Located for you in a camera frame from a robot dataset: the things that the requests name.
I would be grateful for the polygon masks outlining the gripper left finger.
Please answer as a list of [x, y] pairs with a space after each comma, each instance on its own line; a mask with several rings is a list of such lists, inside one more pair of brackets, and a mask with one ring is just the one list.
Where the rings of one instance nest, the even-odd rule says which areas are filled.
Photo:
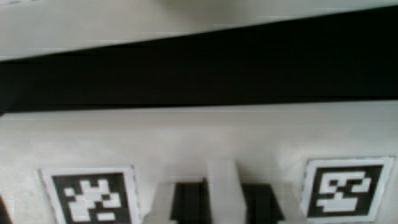
[[211, 224], [205, 181], [175, 184], [170, 220], [175, 224]]

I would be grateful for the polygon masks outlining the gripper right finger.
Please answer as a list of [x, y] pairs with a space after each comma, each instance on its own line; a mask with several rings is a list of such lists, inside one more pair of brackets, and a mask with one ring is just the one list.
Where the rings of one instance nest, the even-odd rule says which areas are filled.
[[244, 184], [246, 224], [276, 224], [283, 214], [267, 184]]

